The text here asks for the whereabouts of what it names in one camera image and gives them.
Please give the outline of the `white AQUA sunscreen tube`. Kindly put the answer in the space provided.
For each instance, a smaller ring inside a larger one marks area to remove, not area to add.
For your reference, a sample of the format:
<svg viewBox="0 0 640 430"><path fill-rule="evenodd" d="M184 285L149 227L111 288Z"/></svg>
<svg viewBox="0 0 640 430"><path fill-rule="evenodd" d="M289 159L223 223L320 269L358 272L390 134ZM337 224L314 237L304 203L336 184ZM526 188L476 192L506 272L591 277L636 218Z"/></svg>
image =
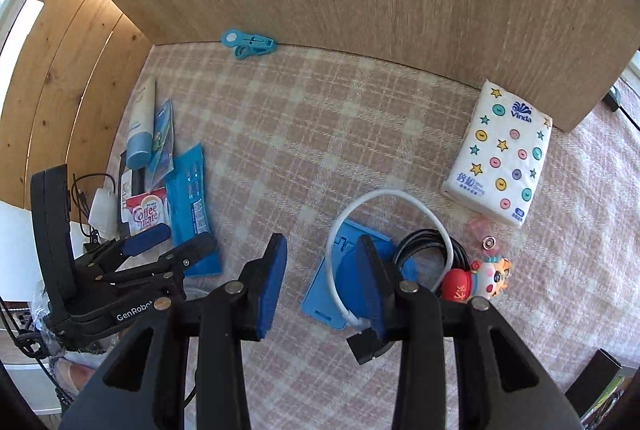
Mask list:
<svg viewBox="0 0 640 430"><path fill-rule="evenodd" d="M142 82L134 93L127 132L126 165L130 170L140 170L151 160L156 80L152 76Z"/></svg>

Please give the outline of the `black wet wipes pack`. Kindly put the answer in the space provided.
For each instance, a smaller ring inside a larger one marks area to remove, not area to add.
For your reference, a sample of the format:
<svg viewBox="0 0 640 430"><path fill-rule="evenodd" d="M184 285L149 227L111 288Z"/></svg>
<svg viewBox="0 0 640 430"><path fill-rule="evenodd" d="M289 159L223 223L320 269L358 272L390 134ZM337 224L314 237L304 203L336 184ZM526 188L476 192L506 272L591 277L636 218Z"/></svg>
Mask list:
<svg viewBox="0 0 640 430"><path fill-rule="evenodd" d="M119 210L117 218L117 234L119 238L130 235L128 224L129 212L126 201L137 195L144 193L144 172L145 168L131 170L126 165L126 153L120 154L118 169L118 200Z"/></svg>

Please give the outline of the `Vinda dotted tissue pack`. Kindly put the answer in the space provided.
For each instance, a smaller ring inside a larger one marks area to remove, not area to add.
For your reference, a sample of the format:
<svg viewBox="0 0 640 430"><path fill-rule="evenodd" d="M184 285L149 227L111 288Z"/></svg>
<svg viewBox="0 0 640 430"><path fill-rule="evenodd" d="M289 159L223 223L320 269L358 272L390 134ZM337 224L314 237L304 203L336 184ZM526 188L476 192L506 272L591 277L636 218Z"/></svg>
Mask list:
<svg viewBox="0 0 640 430"><path fill-rule="evenodd" d="M548 153L553 120L485 81L442 193L512 227L526 220Z"/></svg>

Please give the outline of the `blue foil sachet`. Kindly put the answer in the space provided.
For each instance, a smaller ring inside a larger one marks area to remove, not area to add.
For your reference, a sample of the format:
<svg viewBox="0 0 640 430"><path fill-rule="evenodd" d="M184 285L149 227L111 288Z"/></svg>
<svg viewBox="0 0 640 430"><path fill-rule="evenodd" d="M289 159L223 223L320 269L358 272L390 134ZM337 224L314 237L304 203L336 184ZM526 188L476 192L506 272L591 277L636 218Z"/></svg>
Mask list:
<svg viewBox="0 0 640 430"><path fill-rule="evenodd" d="M166 99L155 116L151 160L144 172L146 191L162 187L166 177L174 171L174 142L174 107L172 100Z"/></svg>

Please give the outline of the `black storage tray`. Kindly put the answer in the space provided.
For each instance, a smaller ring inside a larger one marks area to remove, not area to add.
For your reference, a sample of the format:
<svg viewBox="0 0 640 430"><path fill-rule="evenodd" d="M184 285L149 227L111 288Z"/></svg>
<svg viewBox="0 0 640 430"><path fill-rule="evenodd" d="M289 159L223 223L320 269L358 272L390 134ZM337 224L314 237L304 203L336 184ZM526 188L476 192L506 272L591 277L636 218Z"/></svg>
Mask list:
<svg viewBox="0 0 640 430"><path fill-rule="evenodd" d="M620 369L622 364L610 353L603 349L594 352L587 366L565 392L579 418L589 412Z"/></svg>

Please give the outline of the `pine wood wall panel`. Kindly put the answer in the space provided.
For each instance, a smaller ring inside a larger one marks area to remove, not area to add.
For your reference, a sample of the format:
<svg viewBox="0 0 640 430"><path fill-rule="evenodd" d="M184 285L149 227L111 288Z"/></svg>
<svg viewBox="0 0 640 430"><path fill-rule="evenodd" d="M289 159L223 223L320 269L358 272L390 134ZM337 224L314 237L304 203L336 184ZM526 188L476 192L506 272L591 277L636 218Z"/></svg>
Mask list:
<svg viewBox="0 0 640 430"><path fill-rule="evenodd" d="M151 42L112 0L39 0L1 112L1 199L30 206L30 178L65 164L101 186Z"/></svg>

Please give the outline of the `cartoon doll keychain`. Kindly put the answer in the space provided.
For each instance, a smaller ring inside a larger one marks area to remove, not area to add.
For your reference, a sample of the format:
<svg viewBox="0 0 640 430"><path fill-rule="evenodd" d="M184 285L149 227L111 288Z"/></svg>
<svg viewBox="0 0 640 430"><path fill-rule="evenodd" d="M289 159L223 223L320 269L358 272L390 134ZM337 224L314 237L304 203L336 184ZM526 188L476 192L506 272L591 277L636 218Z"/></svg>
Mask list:
<svg viewBox="0 0 640 430"><path fill-rule="evenodd" d="M474 297L491 300L508 286L510 271L511 261L505 257L473 261L467 271L451 268L440 284L440 298L458 303Z"/></svg>

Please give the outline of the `blue wipes packet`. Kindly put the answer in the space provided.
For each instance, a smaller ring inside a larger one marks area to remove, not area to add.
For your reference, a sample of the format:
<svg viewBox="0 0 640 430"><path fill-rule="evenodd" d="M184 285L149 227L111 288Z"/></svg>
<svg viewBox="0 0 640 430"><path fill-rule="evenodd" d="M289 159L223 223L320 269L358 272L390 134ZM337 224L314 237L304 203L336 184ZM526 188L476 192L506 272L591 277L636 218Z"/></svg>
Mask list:
<svg viewBox="0 0 640 430"><path fill-rule="evenodd" d="M214 234L210 225L205 192L205 158L201 144L175 157L174 171L165 179L171 227L175 247L199 234Z"/></svg>

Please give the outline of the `teal clothespin by board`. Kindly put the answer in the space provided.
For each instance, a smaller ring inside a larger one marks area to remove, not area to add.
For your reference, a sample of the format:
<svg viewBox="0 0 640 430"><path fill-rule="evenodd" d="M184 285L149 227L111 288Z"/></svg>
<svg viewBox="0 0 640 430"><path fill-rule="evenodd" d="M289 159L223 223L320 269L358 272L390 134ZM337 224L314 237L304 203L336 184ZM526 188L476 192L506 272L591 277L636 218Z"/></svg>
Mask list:
<svg viewBox="0 0 640 430"><path fill-rule="evenodd" d="M237 60L268 55L275 52L278 47L273 38L236 29L224 32L221 35L221 43L233 49L233 55Z"/></svg>

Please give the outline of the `Coffee mate sachet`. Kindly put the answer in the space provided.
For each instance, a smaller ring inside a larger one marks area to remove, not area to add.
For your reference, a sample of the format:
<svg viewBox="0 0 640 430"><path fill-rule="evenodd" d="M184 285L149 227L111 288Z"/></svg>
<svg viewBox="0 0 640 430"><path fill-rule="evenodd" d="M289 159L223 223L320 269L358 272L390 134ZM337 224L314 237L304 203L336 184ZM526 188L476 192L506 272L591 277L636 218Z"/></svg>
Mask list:
<svg viewBox="0 0 640 430"><path fill-rule="evenodd" d="M128 198L125 201L125 208L131 236L140 234L156 225L170 225L165 187Z"/></svg>

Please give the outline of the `black power strip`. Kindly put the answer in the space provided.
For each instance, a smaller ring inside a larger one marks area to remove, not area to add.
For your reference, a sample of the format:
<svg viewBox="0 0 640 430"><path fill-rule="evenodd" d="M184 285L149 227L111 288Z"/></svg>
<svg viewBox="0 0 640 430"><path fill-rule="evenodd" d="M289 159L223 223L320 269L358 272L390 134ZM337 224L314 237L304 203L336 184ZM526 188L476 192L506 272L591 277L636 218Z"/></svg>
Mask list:
<svg viewBox="0 0 640 430"><path fill-rule="evenodd" d="M616 112L620 109L620 91L616 86L612 86L608 93L602 99L603 104L606 104L606 107L610 109L612 112Z"/></svg>

